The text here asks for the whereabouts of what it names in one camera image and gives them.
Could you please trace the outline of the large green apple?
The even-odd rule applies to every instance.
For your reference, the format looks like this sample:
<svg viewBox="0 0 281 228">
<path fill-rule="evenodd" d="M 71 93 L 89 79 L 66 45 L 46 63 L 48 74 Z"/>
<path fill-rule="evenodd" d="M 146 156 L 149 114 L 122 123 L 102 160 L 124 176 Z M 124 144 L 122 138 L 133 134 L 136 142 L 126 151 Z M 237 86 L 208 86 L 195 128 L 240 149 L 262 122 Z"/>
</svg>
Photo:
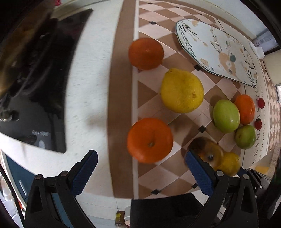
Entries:
<svg viewBox="0 0 281 228">
<path fill-rule="evenodd" d="M 219 100 L 213 108 L 215 126 L 223 133 L 232 133 L 240 125 L 238 108 L 230 100 Z"/>
</svg>

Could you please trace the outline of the silver spray can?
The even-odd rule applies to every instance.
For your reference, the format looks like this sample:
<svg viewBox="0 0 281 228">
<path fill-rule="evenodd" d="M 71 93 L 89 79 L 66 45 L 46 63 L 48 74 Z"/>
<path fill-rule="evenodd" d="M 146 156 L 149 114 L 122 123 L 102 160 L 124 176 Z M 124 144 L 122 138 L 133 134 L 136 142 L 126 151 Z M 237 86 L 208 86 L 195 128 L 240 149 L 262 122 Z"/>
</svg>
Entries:
<svg viewBox="0 0 281 228">
<path fill-rule="evenodd" d="M 269 30 L 255 38 L 253 43 L 256 47 L 261 47 L 264 52 L 267 52 L 278 46 L 277 41 Z"/>
</svg>

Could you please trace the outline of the large yellow lemon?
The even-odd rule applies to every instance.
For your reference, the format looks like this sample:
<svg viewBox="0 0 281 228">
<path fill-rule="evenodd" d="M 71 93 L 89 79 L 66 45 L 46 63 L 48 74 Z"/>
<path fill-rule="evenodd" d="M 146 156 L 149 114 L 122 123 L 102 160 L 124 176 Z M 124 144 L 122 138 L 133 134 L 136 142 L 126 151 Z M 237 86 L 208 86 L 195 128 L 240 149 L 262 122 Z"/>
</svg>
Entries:
<svg viewBox="0 0 281 228">
<path fill-rule="evenodd" d="M 171 68 L 164 75 L 160 95 L 167 109 L 175 113 L 190 113 L 202 104 L 204 88 L 193 73 Z"/>
</svg>

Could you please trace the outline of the crumpled white tissue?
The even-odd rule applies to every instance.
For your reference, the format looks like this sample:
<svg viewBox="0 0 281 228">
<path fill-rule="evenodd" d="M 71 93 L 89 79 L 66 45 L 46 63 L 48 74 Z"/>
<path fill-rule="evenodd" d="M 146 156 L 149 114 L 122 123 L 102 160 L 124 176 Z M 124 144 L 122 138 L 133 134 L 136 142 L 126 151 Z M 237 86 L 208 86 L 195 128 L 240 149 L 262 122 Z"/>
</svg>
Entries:
<svg viewBox="0 0 281 228">
<path fill-rule="evenodd" d="M 265 54 L 264 54 L 263 49 L 260 46 L 256 47 L 251 41 L 249 41 L 249 44 L 250 44 L 250 47 L 252 48 L 253 52 L 257 56 L 257 58 L 264 59 Z"/>
</svg>

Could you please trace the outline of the red cherry tomato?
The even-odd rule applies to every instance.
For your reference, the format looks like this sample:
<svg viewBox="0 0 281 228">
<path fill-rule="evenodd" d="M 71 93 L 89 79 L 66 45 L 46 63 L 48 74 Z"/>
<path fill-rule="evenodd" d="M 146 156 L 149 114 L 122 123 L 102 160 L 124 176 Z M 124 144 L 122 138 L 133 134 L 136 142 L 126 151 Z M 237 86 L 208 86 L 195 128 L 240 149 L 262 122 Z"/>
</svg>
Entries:
<svg viewBox="0 0 281 228">
<path fill-rule="evenodd" d="M 255 120 L 254 127 L 255 127 L 256 130 L 260 130 L 262 128 L 262 121 L 261 121 L 260 118 Z"/>
<path fill-rule="evenodd" d="M 258 107 L 259 107 L 260 109 L 263 109 L 263 108 L 265 107 L 265 101 L 264 101 L 264 99 L 263 99 L 263 98 L 259 98 L 257 104 L 258 104 Z"/>
</svg>

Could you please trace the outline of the blue cabinet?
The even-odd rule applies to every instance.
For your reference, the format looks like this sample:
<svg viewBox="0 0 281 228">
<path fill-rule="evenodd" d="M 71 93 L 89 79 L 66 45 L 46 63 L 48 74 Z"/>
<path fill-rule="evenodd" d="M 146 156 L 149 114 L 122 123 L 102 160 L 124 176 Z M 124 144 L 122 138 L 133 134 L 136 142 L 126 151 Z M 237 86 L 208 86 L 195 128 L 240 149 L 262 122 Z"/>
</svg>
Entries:
<svg viewBox="0 0 281 228">
<path fill-rule="evenodd" d="M 21 165 L 17 164 L 9 156 L 4 154 L 6 158 L 6 167 L 9 167 L 13 181 L 15 182 L 15 189 L 18 190 L 25 204 L 28 202 L 29 192 L 34 180 L 35 175 L 28 170 L 24 169 Z M 73 227 L 70 220 L 68 219 L 65 210 L 60 202 L 59 196 L 57 193 L 52 193 L 54 203 L 56 205 L 57 211 L 62 219 L 63 223 L 68 227 Z"/>
</svg>

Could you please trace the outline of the small green apple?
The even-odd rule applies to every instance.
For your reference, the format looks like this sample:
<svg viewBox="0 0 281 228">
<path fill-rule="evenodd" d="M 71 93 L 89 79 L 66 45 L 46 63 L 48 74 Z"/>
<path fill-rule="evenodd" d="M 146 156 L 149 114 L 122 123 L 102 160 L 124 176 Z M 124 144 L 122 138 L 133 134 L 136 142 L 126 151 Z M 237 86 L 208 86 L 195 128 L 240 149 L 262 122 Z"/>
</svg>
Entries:
<svg viewBox="0 0 281 228">
<path fill-rule="evenodd" d="M 234 141 L 241 149 L 249 149 L 256 142 L 256 131 L 252 125 L 243 125 L 237 129 Z"/>
</svg>

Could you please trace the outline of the black gas stove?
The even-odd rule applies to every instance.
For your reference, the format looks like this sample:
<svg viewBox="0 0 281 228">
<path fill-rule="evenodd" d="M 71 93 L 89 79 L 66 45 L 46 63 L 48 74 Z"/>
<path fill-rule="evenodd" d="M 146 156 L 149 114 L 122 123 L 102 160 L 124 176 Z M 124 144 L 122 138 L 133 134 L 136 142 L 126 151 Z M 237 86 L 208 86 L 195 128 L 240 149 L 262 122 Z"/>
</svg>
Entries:
<svg viewBox="0 0 281 228">
<path fill-rule="evenodd" d="M 65 153 L 65 96 L 72 59 L 92 14 L 47 19 L 24 49 L 16 81 L 1 99 L 1 133 Z"/>
</svg>

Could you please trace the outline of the small yellow lemon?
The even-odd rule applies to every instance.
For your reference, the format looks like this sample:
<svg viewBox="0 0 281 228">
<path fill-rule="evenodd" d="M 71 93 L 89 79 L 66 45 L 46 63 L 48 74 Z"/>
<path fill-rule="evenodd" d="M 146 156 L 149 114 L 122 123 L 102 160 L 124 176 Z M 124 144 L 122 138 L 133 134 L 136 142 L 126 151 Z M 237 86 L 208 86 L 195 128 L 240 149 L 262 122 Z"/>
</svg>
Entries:
<svg viewBox="0 0 281 228">
<path fill-rule="evenodd" d="M 218 167 L 224 174 L 233 177 L 240 170 L 240 157 L 233 152 L 225 152 L 222 162 Z"/>
</svg>

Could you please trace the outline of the beige utensil holder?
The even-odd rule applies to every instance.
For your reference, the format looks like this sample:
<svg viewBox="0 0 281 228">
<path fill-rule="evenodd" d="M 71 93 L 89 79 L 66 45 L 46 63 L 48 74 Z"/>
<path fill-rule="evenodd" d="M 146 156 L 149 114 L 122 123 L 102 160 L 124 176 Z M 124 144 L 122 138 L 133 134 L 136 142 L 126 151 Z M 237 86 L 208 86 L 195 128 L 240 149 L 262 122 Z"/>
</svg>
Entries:
<svg viewBox="0 0 281 228">
<path fill-rule="evenodd" d="M 264 64 L 271 82 L 274 85 L 281 83 L 281 50 L 265 56 Z"/>
</svg>

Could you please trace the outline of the bruised red yellow apple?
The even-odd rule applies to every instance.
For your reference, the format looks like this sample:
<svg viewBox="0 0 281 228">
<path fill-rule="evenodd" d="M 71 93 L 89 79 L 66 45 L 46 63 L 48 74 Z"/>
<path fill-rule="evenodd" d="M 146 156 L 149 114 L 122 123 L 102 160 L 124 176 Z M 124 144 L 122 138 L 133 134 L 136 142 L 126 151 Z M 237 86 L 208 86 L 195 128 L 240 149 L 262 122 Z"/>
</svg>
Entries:
<svg viewBox="0 0 281 228">
<path fill-rule="evenodd" d="M 195 152 L 204 162 L 207 162 L 214 170 L 217 170 L 223 160 L 223 149 L 206 137 L 198 137 L 192 140 L 188 150 Z"/>
</svg>

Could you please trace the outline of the orange fruit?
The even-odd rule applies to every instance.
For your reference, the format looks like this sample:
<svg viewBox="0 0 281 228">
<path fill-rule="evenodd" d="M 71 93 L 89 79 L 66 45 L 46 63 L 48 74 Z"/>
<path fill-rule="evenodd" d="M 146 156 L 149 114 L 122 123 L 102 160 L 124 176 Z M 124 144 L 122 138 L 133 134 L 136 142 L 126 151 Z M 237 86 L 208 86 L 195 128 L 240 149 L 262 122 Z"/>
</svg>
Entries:
<svg viewBox="0 0 281 228">
<path fill-rule="evenodd" d="M 250 96 L 238 95 L 234 104 L 239 110 L 241 125 L 248 125 L 254 120 L 255 104 Z"/>
<path fill-rule="evenodd" d="M 140 70 L 151 70 L 162 64 L 164 50 L 153 38 L 139 38 L 131 43 L 128 51 L 130 63 Z"/>
<path fill-rule="evenodd" d="M 137 121 L 127 135 L 128 153 L 143 164 L 159 162 L 172 148 L 172 131 L 165 122 L 157 118 Z"/>
</svg>

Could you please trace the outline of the checkered brown table mat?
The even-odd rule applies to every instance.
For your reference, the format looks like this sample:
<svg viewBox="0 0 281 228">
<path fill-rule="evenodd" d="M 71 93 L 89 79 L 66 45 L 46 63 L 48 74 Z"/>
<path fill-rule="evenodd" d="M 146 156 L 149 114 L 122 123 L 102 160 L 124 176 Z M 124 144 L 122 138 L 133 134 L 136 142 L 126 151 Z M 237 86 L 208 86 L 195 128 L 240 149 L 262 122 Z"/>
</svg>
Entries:
<svg viewBox="0 0 281 228">
<path fill-rule="evenodd" d="M 117 26 L 108 112 L 108 148 L 113 195 L 129 199 L 154 196 L 173 196 L 188 192 L 194 184 L 183 157 L 190 142 L 206 137 L 228 152 L 240 156 L 245 168 L 260 165 L 260 161 L 277 148 L 280 139 L 280 106 L 277 94 L 267 75 L 257 86 L 242 83 L 209 73 L 207 58 L 194 60 L 180 45 L 175 33 L 176 23 L 186 19 L 190 33 L 195 34 L 199 25 L 206 25 L 211 34 L 222 31 L 227 38 L 245 37 L 232 24 L 193 6 L 165 1 L 124 1 Z M 128 49 L 134 35 L 141 39 L 156 40 L 164 52 L 160 65 L 151 70 L 134 71 L 128 60 Z M 197 78 L 195 87 L 203 88 L 201 102 L 191 98 L 181 100 L 181 92 L 172 91 L 162 98 L 161 84 L 165 75 L 188 72 Z M 262 128 L 256 132 L 256 143 L 248 150 L 241 149 L 234 141 L 234 133 L 224 133 L 213 122 L 213 107 L 219 100 L 234 102 L 242 94 L 253 98 L 265 95 L 269 98 L 256 115 L 262 120 Z M 169 126 L 173 143 L 163 159 L 152 155 L 138 163 L 137 178 L 133 178 L 133 159 L 127 152 L 127 134 L 137 119 L 155 118 Z"/>
</svg>

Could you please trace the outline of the floral ceramic plate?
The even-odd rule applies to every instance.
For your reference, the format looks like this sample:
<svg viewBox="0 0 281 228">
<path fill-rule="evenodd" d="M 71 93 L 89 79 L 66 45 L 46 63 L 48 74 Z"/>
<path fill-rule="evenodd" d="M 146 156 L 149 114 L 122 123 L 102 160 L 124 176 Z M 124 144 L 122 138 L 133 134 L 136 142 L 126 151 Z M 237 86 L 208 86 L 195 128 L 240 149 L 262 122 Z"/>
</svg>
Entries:
<svg viewBox="0 0 281 228">
<path fill-rule="evenodd" d="M 256 86 L 252 57 L 236 38 L 195 19 L 176 22 L 175 33 L 181 47 L 207 72 Z"/>
</svg>

